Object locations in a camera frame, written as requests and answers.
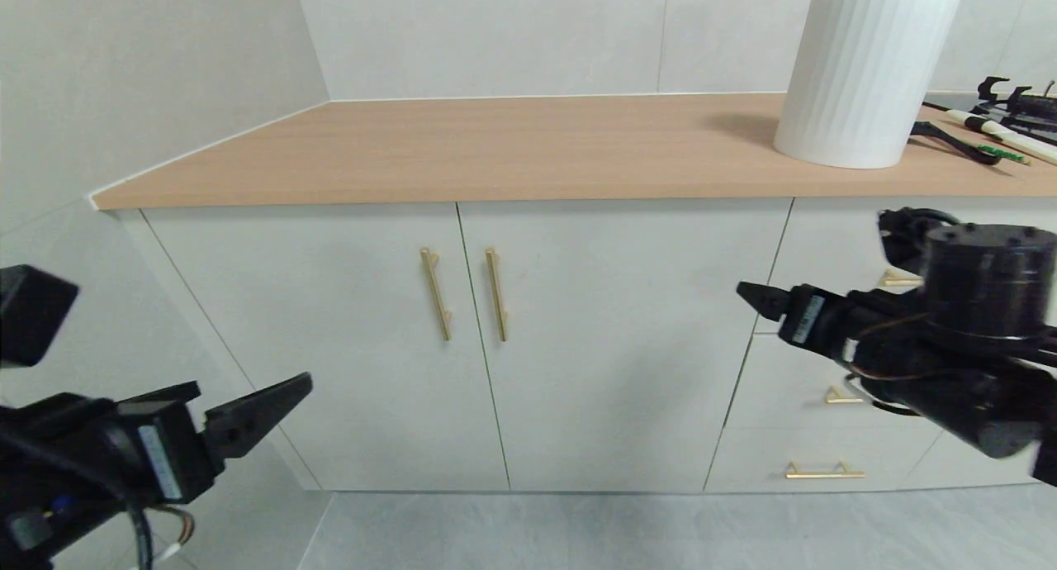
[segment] ribbed white vase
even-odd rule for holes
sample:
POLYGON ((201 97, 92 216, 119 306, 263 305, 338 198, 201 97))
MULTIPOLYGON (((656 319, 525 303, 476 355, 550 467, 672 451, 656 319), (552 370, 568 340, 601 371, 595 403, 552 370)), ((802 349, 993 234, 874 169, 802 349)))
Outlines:
POLYGON ((846 168, 897 164, 961 0, 811 0, 775 148, 846 168))

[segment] white wall tile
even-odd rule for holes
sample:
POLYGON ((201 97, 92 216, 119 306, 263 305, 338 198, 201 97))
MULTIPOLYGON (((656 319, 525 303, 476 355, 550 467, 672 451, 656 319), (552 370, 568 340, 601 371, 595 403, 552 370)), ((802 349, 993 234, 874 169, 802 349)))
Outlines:
POLYGON ((999 76, 999 59, 1023 2, 962 0, 929 89, 976 91, 985 77, 999 76))
POLYGON ((301 0, 333 99, 653 92, 665 0, 301 0))
MULTIPOLYGON (((196 412, 241 394, 223 380, 113 216, 76 201, 0 236, 0 265, 19 262, 64 277, 81 293, 43 362, 0 371, 13 405, 58 390, 124 399, 191 380, 203 392, 196 412)), ((261 442, 246 458, 229 461, 217 485, 189 507, 199 531, 184 555, 200 568, 295 568, 329 497, 302 491, 275 446, 261 442)), ((107 568, 132 544, 125 519, 100 531, 64 554, 59 569, 107 568)), ((164 522, 155 532, 174 534, 164 522)))
POLYGON ((1039 92, 1057 79, 1057 0, 1024 1, 998 70, 1039 92))
POLYGON ((0 233, 327 99, 298 0, 0 0, 0 233))
POLYGON ((785 91, 810 2, 668 0, 660 91, 785 91))

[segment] drawer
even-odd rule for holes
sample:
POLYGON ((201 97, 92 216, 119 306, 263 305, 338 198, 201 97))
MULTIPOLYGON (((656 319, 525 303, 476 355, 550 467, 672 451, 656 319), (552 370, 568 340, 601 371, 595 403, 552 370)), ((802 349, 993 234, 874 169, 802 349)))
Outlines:
POLYGON ((849 403, 854 396, 841 384, 847 373, 826 356, 797 349, 777 335, 755 335, 726 427, 934 427, 869 402, 849 403))
MULTIPOLYGON (((963 221, 1034 224, 1057 233, 1057 198, 797 198, 769 284, 810 283, 841 295, 884 288, 889 264, 877 236, 877 212, 908 206, 944 209, 963 221)), ((1054 323, 1057 300, 1050 306, 1054 323)), ((778 323, 759 318, 756 332, 776 333, 778 323)))
POLYGON ((939 435, 939 429, 726 428, 705 492, 895 490, 939 435), (798 473, 786 477, 793 464, 798 473))
POLYGON ((1032 478, 1032 466, 1038 451, 1036 444, 1007 459, 990 459, 944 433, 901 488, 924 490, 1035 483, 1038 480, 1032 478))

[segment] grout line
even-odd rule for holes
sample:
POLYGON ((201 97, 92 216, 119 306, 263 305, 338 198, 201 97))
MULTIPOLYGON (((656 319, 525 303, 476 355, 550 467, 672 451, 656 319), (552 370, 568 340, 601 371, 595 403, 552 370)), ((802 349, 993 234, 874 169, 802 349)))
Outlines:
POLYGON ((1009 27, 1009 33, 1008 33, 1007 36, 1005 36, 1005 40, 1002 43, 1002 54, 999 55, 998 61, 995 62, 995 67, 994 67, 994 69, 991 69, 991 73, 997 74, 997 76, 1003 76, 1003 74, 999 73, 998 70, 1002 66, 1002 62, 1005 61, 1005 55, 1008 54, 1008 51, 1009 51, 1009 39, 1013 39, 1013 33, 1015 33, 1017 31, 1017 24, 1020 24, 1020 17, 1023 16, 1023 14, 1024 14, 1024 6, 1027 5, 1027 1, 1028 0, 1020 0, 1020 8, 1017 10, 1016 19, 1013 20, 1013 25, 1012 25, 1012 27, 1009 27))
MULTIPOLYGON (((793 205, 795 204, 796 204, 796 198, 790 198, 790 208, 787 212, 785 212, 785 223, 782 224, 781 235, 778 236, 778 245, 775 246, 775 258, 771 261, 771 270, 767 270, 767 284, 771 283, 771 276, 774 276, 775 265, 778 262, 778 254, 782 250, 782 241, 785 240, 785 231, 790 226, 790 219, 792 219, 793 217, 793 205)), ((738 393, 738 387, 741 385, 741 374, 745 370, 745 362, 747 362, 748 352, 753 348, 753 339, 756 337, 756 325, 758 325, 759 321, 760 321, 760 315, 756 314, 756 318, 753 320, 752 332, 748 333, 748 343, 745 345, 745 354, 741 356, 741 366, 738 368, 738 379, 734 383, 734 390, 733 392, 730 392, 730 401, 729 403, 727 403, 727 412, 725 416, 723 416, 723 429, 725 429, 726 427, 727 420, 730 419, 730 409, 734 408, 734 400, 738 393)), ((722 441, 723 441, 723 433, 721 429, 720 439, 716 441, 716 449, 712 451, 712 460, 708 463, 708 475, 705 476, 705 484, 701 486, 702 492, 708 485, 708 476, 712 474, 712 465, 716 464, 716 454, 719 453, 720 442, 722 441)))
POLYGON ((323 62, 319 59, 319 45, 316 42, 316 36, 312 33, 312 25, 309 24, 309 13, 304 10, 304 0, 297 0, 297 8, 301 12, 301 21, 304 23, 304 32, 309 35, 309 43, 312 43, 312 57, 316 59, 316 72, 319 74, 319 80, 323 84, 323 91, 327 92, 327 100, 330 100, 330 82, 323 73, 323 62))
POLYGON ((272 121, 268 121, 266 123, 260 123, 257 126, 248 127, 248 129, 246 129, 246 130, 241 130, 241 132, 237 132, 237 133, 230 134, 230 136, 222 137, 220 141, 209 142, 208 145, 202 145, 202 147, 199 147, 197 149, 192 149, 191 151, 187 151, 187 152, 182 153, 180 155, 173 157, 171 160, 162 161, 162 163, 154 164, 151 167, 145 168, 145 170, 143 170, 143 171, 136 171, 136 173, 133 173, 131 176, 125 176, 125 178, 122 178, 120 180, 118 180, 116 182, 107 183, 106 186, 101 186, 100 188, 96 188, 95 190, 91 190, 89 194, 87 194, 86 198, 88 199, 89 204, 92 205, 92 208, 99 209, 99 206, 97 204, 95 204, 95 195, 98 195, 100 192, 106 192, 106 190, 110 190, 111 188, 114 188, 115 186, 120 186, 122 183, 131 182, 132 180, 134 180, 136 178, 140 178, 140 176, 143 176, 145 173, 150 173, 151 171, 154 171, 155 168, 163 168, 163 167, 167 166, 167 164, 173 163, 173 161, 180 161, 180 160, 186 159, 186 157, 191 157, 194 153, 200 153, 201 151, 205 151, 205 149, 211 149, 212 147, 216 147, 216 145, 222 144, 222 142, 231 141, 235 137, 242 136, 242 134, 249 134, 251 132, 254 132, 254 130, 259 130, 259 129, 262 129, 262 127, 272 126, 275 123, 279 123, 279 122, 284 121, 284 118, 292 118, 292 117, 294 117, 294 115, 303 114, 305 111, 315 110, 315 108, 319 108, 319 107, 326 106, 326 104, 329 104, 329 103, 330 103, 329 99, 328 100, 322 100, 322 103, 315 104, 315 106, 309 106, 307 108, 301 108, 301 110, 294 111, 293 113, 290 113, 290 114, 286 114, 286 115, 279 115, 278 118, 273 118, 272 121))
MULTIPOLYGON (((234 363, 235 367, 238 368, 239 372, 242 374, 243 379, 245 379, 246 383, 248 383, 249 387, 253 388, 254 390, 259 390, 259 388, 256 385, 254 385, 253 379, 251 379, 249 375, 246 374, 246 371, 242 368, 242 364, 239 363, 239 360, 237 358, 237 356, 235 356, 235 353, 231 352, 231 348, 228 347, 227 342, 224 341, 224 336, 220 334, 220 330, 217 329, 217 326, 215 325, 215 323, 212 323, 212 319, 209 318, 209 314, 206 313, 205 308, 202 307, 202 302, 199 301, 198 296, 194 295, 194 292, 191 291, 190 286, 187 283, 187 279, 185 279, 185 277, 184 277, 184 274, 180 272, 180 269, 178 268, 177 262, 174 260, 172 260, 172 256, 169 255, 169 251, 165 250, 165 243, 162 243, 162 238, 159 238, 157 233, 154 232, 153 224, 150 224, 150 220, 147 219, 146 215, 144 215, 143 209, 140 209, 137 213, 140 213, 140 218, 143 219, 143 222, 147 224, 148 231, 153 236, 154 242, 157 243, 159 249, 162 250, 162 254, 165 256, 166 260, 169 262, 169 265, 170 265, 172 272, 177 274, 177 277, 180 279, 180 282, 183 284, 183 288, 186 291, 186 295, 190 296, 190 298, 194 302, 194 306, 198 308, 198 311, 200 311, 200 313, 202 314, 202 317, 205 319, 205 321, 207 323, 207 325, 209 325, 209 329, 212 331, 214 335, 217 337, 217 341, 219 341, 220 345, 222 345, 222 347, 224 348, 224 351, 227 353, 227 356, 229 356, 231 363, 234 363)), ((301 453, 297 449, 296 446, 294 446, 294 442, 293 442, 293 440, 290 439, 290 436, 286 434, 286 430, 283 429, 283 427, 281 425, 277 425, 273 429, 273 431, 279 431, 279 433, 282 434, 282 437, 284 439, 286 439, 286 442, 290 444, 291 451, 293 451, 294 455, 296 455, 297 458, 301 461, 301 465, 304 467, 304 471, 309 474, 309 476, 315 482, 316 486, 318 486, 319 490, 322 490, 322 484, 319 482, 319 479, 312 472, 312 468, 310 467, 310 465, 307 464, 307 462, 304 461, 304 457, 301 456, 301 453)))
POLYGON ((661 92, 661 73, 664 71, 664 38, 668 32, 668 0, 664 0, 664 10, 661 12, 661 52, 657 54, 657 85, 656 92, 661 92))
POLYGON ((79 201, 82 201, 82 200, 84 200, 84 197, 78 197, 78 198, 75 198, 72 201, 63 202, 63 204, 61 204, 61 205, 59 205, 59 206, 57 206, 55 208, 47 209, 47 212, 41 213, 40 215, 35 215, 33 217, 30 217, 30 219, 27 219, 25 221, 22 221, 20 223, 16 223, 15 226, 12 227, 12 228, 4 228, 4 231, 2 233, 0 233, 0 236, 6 236, 7 234, 14 234, 15 232, 18 232, 19 228, 23 228, 23 227, 29 226, 30 224, 34 224, 34 223, 40 221, 41 219, 43 219, 43 217, 49 217, 49 216, 55 215, 56 213, 60 212, 60 209, 64 209, 69 205, 76 204, 76 202, 79 202, 79 201))
POLYGON ((477 334, 481 338, 481 355, 484 357, 484 375, 488 379, 488 394, 492 397, 492 412, 496 416, 496 433, 499 435, 499 453, 503 455, 503 471, 506 472, 506 489, 511 489, 511 467, 506 464, 506 447, 503 445, 503 429, 499 426, 499 408, 496 406, 496 391, 492 388, 492 370, 488 368, 488 350, 484 347, 484 330, 481 327, 481 309, 477 306, 474 291, 474 274, 469 268, 469 251, 466 250, 466 234, 463 232, 462 214, 456 203, 456 219, 459 220, 459 235, 463 242, 463 258, 466 259, 466 276, 469 278, 469 295, 474 299, 474 315, 477 317, 477 334))
POLYGON ((304 560, 309 557, 309 551, 312 550, 312 544, 316 540, 316 535, 319 534, 319 530, 323 527, 323 521, 327 520, 327 513, 330 512, 330 507, 334 505, 334 500, 337 498, 336 492, 331 492, 331 499, 327 500, 327 508, 323 509, 323 513, 319 516, 319 522, 316 523, 316 530, 312 532, 312 537, 304 547, 304 553, 301 554, 301 560, 297 563, 297 570, 301 570, 304 566, 304 560))

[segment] black tool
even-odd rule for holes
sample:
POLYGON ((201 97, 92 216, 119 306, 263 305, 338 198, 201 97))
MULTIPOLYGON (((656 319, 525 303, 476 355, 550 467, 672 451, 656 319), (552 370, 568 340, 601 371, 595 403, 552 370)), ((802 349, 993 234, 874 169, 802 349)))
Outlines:
POLYGON ((941 127, 935 126, 934 123, 914 123, 914 126, 910 129, 910 136, 935 137, 937 141, 946 142, 956 151, 966 155, 970 160, 977 161, 978 164, 985 164, 985 166, 994 166, 994 164, 999 164, 1002 160, 1001 157, 982 151, 982 149, 978 149, 975 145, 969 145, 967 142, 959 140, 959 137, 951 136, 951 134, 944 132, 941 127))
MULTIPOLYGON (((36 364, 77 294, 75 284, 22 265, 0 270, 5 364, 36 364)), ((59 393, 0 407, 0 568, 50 569, 50 559, 126 512, 141 569, 152 565, 148 508, 208 491, 226 459, 245 456, 312 390, 308 372, 206 411, 198 433, 193 382, 125 401, 59 393)))

